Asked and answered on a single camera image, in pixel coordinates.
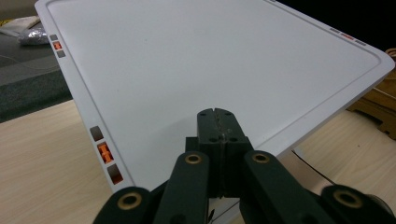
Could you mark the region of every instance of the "wooden table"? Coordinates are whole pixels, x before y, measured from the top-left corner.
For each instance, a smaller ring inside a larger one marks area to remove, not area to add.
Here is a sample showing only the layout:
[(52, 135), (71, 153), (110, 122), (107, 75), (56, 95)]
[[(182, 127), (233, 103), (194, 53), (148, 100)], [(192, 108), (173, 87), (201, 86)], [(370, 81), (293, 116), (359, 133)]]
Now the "wooden table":
[[(371, 120), (342, 112), (299, 149), (333, 181), (396, 211), (396, 142)], [(1, 123), (0, 155), (0, 223), (90, 223), (111, 195), (73, 101)]]

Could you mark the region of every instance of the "white tray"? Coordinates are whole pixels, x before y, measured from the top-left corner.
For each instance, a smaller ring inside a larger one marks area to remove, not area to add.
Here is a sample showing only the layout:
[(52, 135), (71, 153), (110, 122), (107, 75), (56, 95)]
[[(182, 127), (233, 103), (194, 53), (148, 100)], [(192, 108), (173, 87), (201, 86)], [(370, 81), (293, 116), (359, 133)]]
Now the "white tray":
[[(256, 149), (278, 155), (394, 65), (276, 1), (40, 0), (35, 7), (87, 130), (103, 133), (92, 143), (113, 191), (154, 189), (169, 178), (201, 110), (234, 112)], [(110, 163), (96, 148), (105, 141)]]

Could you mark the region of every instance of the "white surface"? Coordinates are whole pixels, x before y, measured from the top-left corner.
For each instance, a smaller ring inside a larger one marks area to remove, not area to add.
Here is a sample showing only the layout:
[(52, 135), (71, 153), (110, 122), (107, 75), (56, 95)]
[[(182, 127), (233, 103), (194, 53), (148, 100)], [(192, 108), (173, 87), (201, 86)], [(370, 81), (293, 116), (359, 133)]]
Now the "white surface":
[(234, 112), (252, 145), (277, 155), (393, 66), (279, 3), (41, 0), (36, 8), (64, 47), (58, 61), (87, 129), (99, 125), (124, 176), (113, 190), (165, 181), (201, 110)]

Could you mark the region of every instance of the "black plastic part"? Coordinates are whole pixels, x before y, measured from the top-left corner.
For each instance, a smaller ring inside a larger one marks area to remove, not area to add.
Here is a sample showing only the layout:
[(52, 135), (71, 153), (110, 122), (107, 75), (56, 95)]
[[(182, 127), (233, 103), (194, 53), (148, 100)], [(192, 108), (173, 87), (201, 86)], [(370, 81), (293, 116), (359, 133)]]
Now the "black plastic part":
[(197, 146), (198, 150), (210, 158), (210, 174), (208, 196), (216, 198), (222, 196), (221, 158), (224, 148), (216, 122), (216, 115), (212, 109), (203, 110), (197, 115)]
[(249, 151), (244, 175), (269, 223), (335, 223), (270, 153)]
[(367, 195), (347, 186), (323, 189), (320, 203), (337, 223), (395, 224), (396, 219)]
[(198, 137), (186, 139), (186, 150), (198, 148), (210, 158), (209, 197), (238, 197), (241, 158), (253, 150), (252, 145), (230, 111), (203, 110), (197, 115), (197, 123)]
[(268, 224), (270, 223), (261, 210), (259, 203), (252, 195), (241, 195), (239, 211), (246, 224)]
[[(140, 199), (136, 199), (134, 195), (140, 195)], [(147, 223), (146, 211), (148, 211), (150, 200), (149, 191), (146, 189), (136, 187), (121, 189), (108, 199), (93, 223)], [(128, 205), (134, 203), (138, 204), (135, 208), (128, 207)]]
[(185, 152), (177, 158), (153, 223), (207, 222), (209, 158), (201, 152)]

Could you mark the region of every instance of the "table surface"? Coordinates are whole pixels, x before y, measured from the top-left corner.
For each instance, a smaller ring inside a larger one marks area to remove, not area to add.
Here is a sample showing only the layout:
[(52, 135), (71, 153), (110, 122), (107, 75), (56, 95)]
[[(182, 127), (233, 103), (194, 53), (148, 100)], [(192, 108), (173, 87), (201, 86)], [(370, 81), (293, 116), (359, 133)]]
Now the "table surface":
[[(299, 149), (336, 183), (396, 211), (396, 142), (375, 126), (344, 111)], [(0, 150), (0, 223), (89, 223), (111, 195), (73, 101), (1, 123)]]

